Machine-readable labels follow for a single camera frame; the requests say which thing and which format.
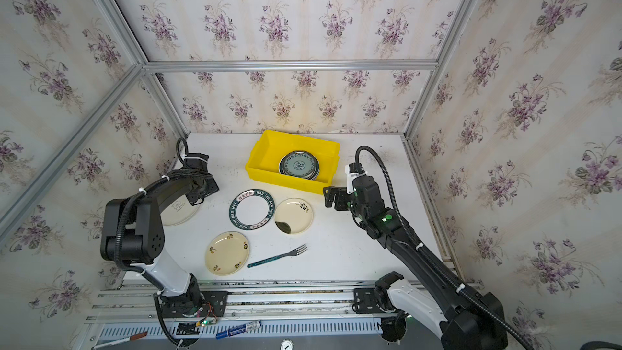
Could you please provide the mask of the teal patterned plate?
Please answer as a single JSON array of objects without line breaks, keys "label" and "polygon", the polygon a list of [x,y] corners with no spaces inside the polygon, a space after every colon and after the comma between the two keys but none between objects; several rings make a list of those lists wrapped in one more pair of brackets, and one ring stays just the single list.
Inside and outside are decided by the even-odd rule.
[{"label": "teal patterned plate", "polygon": [[314,180],[320,172],[318,159],[310,152],[295,151],[288,153],[279,164],[280,174]]}]

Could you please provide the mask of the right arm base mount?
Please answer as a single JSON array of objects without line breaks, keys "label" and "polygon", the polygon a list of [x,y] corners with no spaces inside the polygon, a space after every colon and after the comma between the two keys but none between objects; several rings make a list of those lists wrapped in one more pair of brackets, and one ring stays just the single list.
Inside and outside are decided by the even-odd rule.
[{"label": "right arm base mount", "polygon": [[399,343],[407,332],[407,313],[399,309],[390,298],[398,290],[413,297],[419,296],[419,289],[411,285],[398,272],[390,272],[374,283],[372,288],[355,288],[352,310],[356,314],[395,314],[393,318],[381,320],[381,337],[389,343]]}]

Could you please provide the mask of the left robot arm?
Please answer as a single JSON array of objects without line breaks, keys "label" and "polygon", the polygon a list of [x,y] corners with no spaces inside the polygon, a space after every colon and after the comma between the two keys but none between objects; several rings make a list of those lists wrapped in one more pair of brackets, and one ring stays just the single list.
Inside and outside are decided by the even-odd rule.
[{"label": "left robot arm", "polygon": [[181,163],[127,199],[113,199],[105,206],[100,237],[100,256],[123,272],[134,272],[158,289],[165,298],[195,298],[197,280],[165,251],[162,212],[184,197],[196,207],[217,193],[208,171],[209,156],[190,152],[185,138],[176,143]]}]

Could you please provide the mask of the cream floral plate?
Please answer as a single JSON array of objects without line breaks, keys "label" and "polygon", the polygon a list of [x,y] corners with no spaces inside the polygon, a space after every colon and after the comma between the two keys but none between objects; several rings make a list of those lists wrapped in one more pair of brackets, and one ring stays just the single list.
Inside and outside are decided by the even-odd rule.
[{"label": "cream floral plate", "polygon": [[207,247],[205,266],[213,275],[232,275],[246,266],[250,244],[238,232],[226,232],[215,237]]}]

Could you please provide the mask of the cream plate with dark leaf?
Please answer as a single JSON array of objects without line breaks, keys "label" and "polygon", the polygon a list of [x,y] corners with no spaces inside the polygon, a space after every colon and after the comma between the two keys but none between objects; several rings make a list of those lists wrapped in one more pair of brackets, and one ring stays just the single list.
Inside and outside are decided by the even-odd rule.
[{"label": "cream plate with dark leaf", "polygon": [[276,227],[283,233],[304,233],[314,221],[314,210],[304,199],[284,200],[275,210]]}]

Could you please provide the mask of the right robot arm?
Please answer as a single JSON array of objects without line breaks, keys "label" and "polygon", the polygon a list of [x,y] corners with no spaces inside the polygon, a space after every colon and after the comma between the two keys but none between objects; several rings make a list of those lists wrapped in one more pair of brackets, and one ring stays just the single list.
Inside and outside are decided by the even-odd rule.
[{"label": "right robot arm", "polygon": [[514,338],[533,346],[505,321],[502,303],[492,293],[476,291],[423,243],[403,218],[390,175],[371,147],[356,149],[346,168],[347,186],[324,188],[325,206],[351,213],[355,224],[397,257],[426,289],[412,288],[391,272],[376,283],[382,309],[411,315],[439,338],[445,349],[505,349]]}]

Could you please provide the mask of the green text-rimmed white plate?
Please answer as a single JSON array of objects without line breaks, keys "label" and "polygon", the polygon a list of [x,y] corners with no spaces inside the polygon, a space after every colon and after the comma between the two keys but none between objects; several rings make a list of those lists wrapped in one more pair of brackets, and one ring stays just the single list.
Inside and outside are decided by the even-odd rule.
[{"label": "green text-rimmed white plate", "polygon": [[233,226],[252,231],[267,225],[275,213],[275,200],[266,191],[250,189],[231,202],[228,218]]}]

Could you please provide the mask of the plain cream plate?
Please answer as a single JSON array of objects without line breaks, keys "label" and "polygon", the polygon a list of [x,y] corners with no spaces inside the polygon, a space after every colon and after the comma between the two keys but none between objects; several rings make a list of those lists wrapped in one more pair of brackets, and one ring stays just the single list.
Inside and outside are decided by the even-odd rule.
[{"label": "plain cream plate", "polygon": [[185,195],[168,205],[160,214],[163,226],[181,225],[191,219],[201,205],[192,205]]}]

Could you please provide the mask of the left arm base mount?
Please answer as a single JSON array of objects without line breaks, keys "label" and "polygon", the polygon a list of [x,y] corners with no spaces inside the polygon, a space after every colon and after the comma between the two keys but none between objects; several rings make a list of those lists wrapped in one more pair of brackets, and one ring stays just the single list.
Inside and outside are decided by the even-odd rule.
[{"label": "left arm base mount", "polygon": [[176,349],[189,349],[199,339],[188,337],[176,338],[174,336],[175,330],[169,329],[166,326],[165,319],[184,317],[195,319],[195,322],[199,324],[209,320],[211,320],[211,324],[214,324],[218,318],[223,318],[225,315],[228,295],[229,293],[226,291],[201,292],[199,303],[195,305],[191,301],[181,301],[179,297],[166,298],[160,296],[160,293],[153,293],[152,299],[155,304],[156,316],[165,338]]}]

